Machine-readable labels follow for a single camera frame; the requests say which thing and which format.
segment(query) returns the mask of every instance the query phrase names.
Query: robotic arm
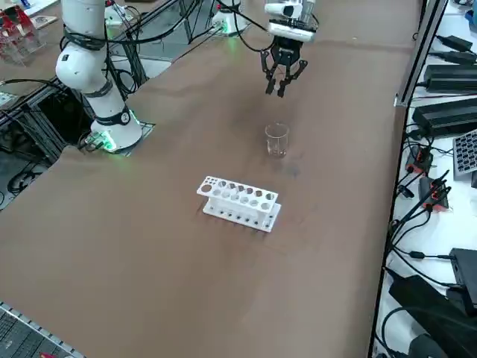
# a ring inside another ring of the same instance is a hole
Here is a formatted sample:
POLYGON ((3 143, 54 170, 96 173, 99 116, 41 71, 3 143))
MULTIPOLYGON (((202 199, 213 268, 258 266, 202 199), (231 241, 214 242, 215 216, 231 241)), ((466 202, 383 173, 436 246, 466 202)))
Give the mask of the robotic arm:
POLYGON ((99 39, 72 39, 57 60, 57 77, 66 86, 80 91, 93 112, 91 131, 101 138, 103 149, 118 151, 141 139, 139 122, 123 101, 118 87, 104 77, 101 69, 106 60, 104 0, 62 0, 65 31, 99 39))
POLYGON ((265 5, 265 12, 274 16, 268 23, 268 32, 275 35, 270 50, 261 51, 262 71, 268 80, 265 93, 271 94, 277 90, 277 95, 283 97, 285 88, 298 79, 308 65, 302 60, 300 49, 303 43, 309 43, 315 38, 318 23, 314 21, 312 11, 315 0, 280 0, 278 3, 265 5), (268 58, 272 58, 272 66, 268 66, 268 58), (284 78, 277 84, 275 78, 278 66, 285 67, 284 78))
MULTIPOLYGON (((214 22, 223 24, 225 34, 243 31, 248 23, 242 16, 237 16, 240 20, 236 22, 230 10, 238 12, 240 0, 225 2, 227 6, 214 16, 214 22)), ((88 101, 95 113, 91 131, 95 138, 100 138, 104 150, 115 152, 134 145, 141 139, 141 125, 125 104, 114 81, 104 77, 101 71, 107 57, 105 1, 61 0, 61 5, 65 35, 70 42, 58 57, 57 77, 66 86, 80 91, 88 101)), ((311 42, 315 36, 316 26, 310 25, 314 5, 315 0, 279 0, 265 5, 265 12, 273 16, 268 31, 274 35, 270 49, 261 51, 262 70, 268 80, 267 94, 277 90, 278 96, 283 97, 286 86, 306 68, 308 62, 300 59, 300 49, 303 43, 311 42), (273 60, 271 67, 268 66, 270 57, 273 60), (277 84, 275 72, 278 66, 284 66, 285 73, 277 84)))

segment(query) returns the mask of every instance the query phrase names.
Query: white test tube rack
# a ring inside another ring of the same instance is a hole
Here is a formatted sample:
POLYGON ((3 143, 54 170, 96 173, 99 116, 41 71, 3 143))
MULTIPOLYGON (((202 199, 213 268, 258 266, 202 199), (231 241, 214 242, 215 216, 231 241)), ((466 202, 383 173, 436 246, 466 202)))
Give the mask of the white test tube rack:
POLYGON ((197 194, 209 198, 205 214, 268 233, 282 207, 276 192, 216 177, 205 178, 197 194))

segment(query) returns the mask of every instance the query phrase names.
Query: rack hole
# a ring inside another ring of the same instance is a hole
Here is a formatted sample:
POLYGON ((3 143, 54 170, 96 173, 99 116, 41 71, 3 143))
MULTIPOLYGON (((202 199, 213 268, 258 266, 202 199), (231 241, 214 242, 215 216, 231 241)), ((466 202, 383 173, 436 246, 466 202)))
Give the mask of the rack hole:
POLYGON ((210 190, 212 190, 212 186, 210 186, 209 184, 207 185, 204 185, 200 188, 200 190, 202 190, 202 192, 209 192, 210 190))

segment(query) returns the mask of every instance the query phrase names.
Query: table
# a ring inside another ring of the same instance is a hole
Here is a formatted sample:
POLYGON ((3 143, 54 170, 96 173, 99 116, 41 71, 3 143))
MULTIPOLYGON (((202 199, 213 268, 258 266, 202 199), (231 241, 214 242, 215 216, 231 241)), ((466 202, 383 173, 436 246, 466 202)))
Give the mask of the table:
POLYGON ((238 39, 178 60, 128 100, 157 124, 132 157, 67 148, 2 213, 2 300, 88 357, 365 355, 418 13, 322 1, 283 99, 238 39), (291 127, 283 160, 270 121, 291 127), (206 175, 278 192, 272 233, 205 216, 206 175))
MULTIPOLYGON (((447 5, 446 11, 442 18, 437 34, 442 36, 454 35, 474 43, 473 51, 477 51, 476 39, 477 35, 470 31, 467 20, 464 18, 465 9, 457 6, 452 1, 447 5)), ((449 48, 442 45, 439 40, 434 39, 432 43, 434 51, 449 51, 449 48)), ((426 65, 423 67, 419 81, 423 81, 423 74, 429 64, 449 64, 435 57, 428 56, 426 65)), ((422 87, 416 88, 413 95, 413 101, 408 112, 407 123, 411 124, 412 115, 415 107, 437 104, 447 101, 457 101, 465 98, 472 98, 471 96, 459 96, 453 98, 423 98, 436 95, 434 93, 427 93, 422 87)), ((436 139, 433 144, 436 148, 449 150, 452 148, 452 138, 436 139)), ((477 225, 477 191, 470 187, 469 180, 454 180, 453 177, 453 159, 452 156, 446 156, 432 151, 434 155, 434 168, 431 168, 429 177, 437 178, 441 176, 447 169, 450 173, 446 179, 446 185, 452 187, 449 193, 450 210, 445 213, 433 213, 429 223, 423 227, 413 230, 406 235, 399 246, 405 251, 422 251, 425 254, 448 254, 452 248, 469 248, 477 249, 477 241, 475 234, 475 227, 477 225)), ((402 178, 405 174, 405 161, 409 155, 409 150, 406 149, 402 155, 402 162, 399 167, 399 177, 402 178)), ((409 186, 409 189, 418 193, 418 180, 409 186)), ((394 205, 394 218, 402 218, 418 201, 408 200, 398 197, 394 205)), ((407 228, 419 224, 424 221, 425 217, 421 217, 408 223, 402 230, 404 232, 407 228)), ((413 260, 409 259, 413 266, 432 278, 444 283, 455 283, 455 277, 452 266, 446 260, 413 260)), ((394 253, 391 253, 388 258, 388 266, 394 271, 398 272, 404 277, 415 274, 403 261, 399 259, 394 253)), ((383 281, 382 295, 380 298, 379 315, 378 315, 378 334, 380 335, 380 327, 382 319, 394 308, 399 307, 399 304, 389 295, 388 290, 393 280, 387 274, 383 281)), ((438 291, 445 295, 444 287, 433 284, 438 291)), ((399 313, 393 317, 387 327, 386 338, 388 345, 392 349, 402 352, 408 352, 409 343, 413 338, 423 333, 423 329, 416 324, 415 320, 408 313, 399 313)), ((375 342, 376 348, 380 351, 382 347, 375 342)))

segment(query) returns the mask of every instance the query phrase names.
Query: clear glass cup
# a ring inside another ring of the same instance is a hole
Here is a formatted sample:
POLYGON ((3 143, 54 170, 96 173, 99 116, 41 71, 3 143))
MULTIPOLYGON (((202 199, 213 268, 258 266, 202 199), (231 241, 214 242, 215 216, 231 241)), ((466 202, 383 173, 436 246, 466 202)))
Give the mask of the clear glass cup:
POLYGON ((289 133, 290 128, 283 123, 275 122, 265 127, 267 150, 271 157, 283 158, 286 155, 289 133))

